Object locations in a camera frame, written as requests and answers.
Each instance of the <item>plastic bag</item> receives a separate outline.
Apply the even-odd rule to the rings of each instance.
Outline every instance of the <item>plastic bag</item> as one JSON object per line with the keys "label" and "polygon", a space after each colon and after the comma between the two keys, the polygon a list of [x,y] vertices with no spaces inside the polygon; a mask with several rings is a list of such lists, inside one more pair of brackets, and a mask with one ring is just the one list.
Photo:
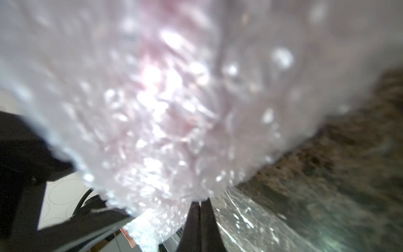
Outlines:
{"label": "plastic bag", "polygon": [[1,84],[143,251],[401,63],[399,0],[0,3]]}

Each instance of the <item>white surface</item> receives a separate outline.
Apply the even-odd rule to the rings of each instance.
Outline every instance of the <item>white surface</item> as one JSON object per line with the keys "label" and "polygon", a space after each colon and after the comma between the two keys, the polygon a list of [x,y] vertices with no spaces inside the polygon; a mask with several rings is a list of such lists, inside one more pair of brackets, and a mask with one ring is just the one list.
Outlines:
{"label": "white surface", "polygon": [[0,89],[0,111],[8,112],[12,114],[21,114],[21,109],[17,100],[11,94],[11,92]]}
{"label": "white surface", "polygon": [[[79,173],[73,173],[46,185],[38,229],[61,223],[71,217],[89,187]],[[97,195],[92,192],[87,199]]]}

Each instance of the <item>kitchen counter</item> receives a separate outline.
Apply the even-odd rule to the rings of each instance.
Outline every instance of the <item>kitchen counter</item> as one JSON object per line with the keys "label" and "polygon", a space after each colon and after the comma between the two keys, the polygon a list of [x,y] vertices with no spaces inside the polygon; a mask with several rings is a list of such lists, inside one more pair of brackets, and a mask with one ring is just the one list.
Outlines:
{"label": "kitchen counter", "polygon": [[403,71],[212,201],[228,251],[403,251]]}

